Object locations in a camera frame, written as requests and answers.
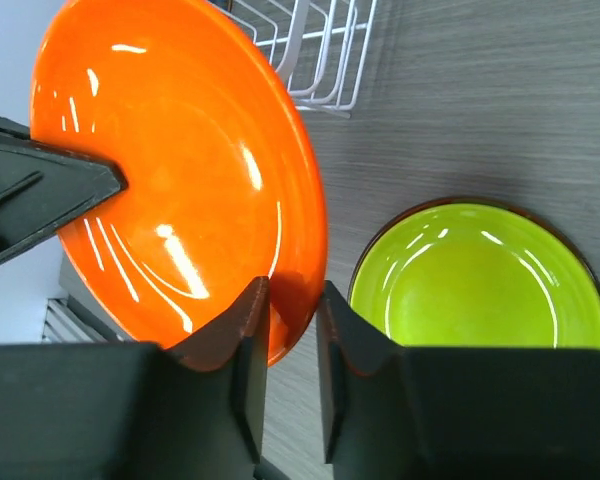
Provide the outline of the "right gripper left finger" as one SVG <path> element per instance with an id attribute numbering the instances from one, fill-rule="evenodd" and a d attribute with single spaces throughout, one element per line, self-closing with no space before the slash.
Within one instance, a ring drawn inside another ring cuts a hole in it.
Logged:
<path id="1" fill-rule="evenodd" d="M 170 349 L 0 346 L 0 479 L 249 479 L 261 456 L 269 282 Z"/>

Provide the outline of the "orange plate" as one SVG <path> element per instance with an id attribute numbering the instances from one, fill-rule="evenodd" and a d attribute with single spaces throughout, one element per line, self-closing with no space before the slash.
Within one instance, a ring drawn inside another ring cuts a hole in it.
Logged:
<path id="1" fill-rule="evenodd" d="M 302 118 L 268 61 L 206 1 L 69 1 L 39 50 L 35 140 L 114 161 L 127 189 L 59 237 L 107 314 L 172 347 L 270 281 L 268 360 L 323 289 L 326 199 Z"/>

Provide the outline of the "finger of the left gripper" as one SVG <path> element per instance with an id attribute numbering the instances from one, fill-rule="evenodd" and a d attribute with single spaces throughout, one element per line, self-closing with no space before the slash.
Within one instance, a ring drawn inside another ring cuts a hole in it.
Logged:
<path id="1" fill-rule="evenodd" d="M 114 162 L 35 141 L 0 116 L 0 265 L 127 186 Z"/>

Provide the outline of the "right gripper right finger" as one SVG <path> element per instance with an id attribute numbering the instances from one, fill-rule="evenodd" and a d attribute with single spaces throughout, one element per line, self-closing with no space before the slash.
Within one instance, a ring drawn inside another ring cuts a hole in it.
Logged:
<path id="1" fill-rule="evenodd" d="M 402 347 L 332 283 L 317 310 L 338 479 L 600 479 L 600 351 Z"/>

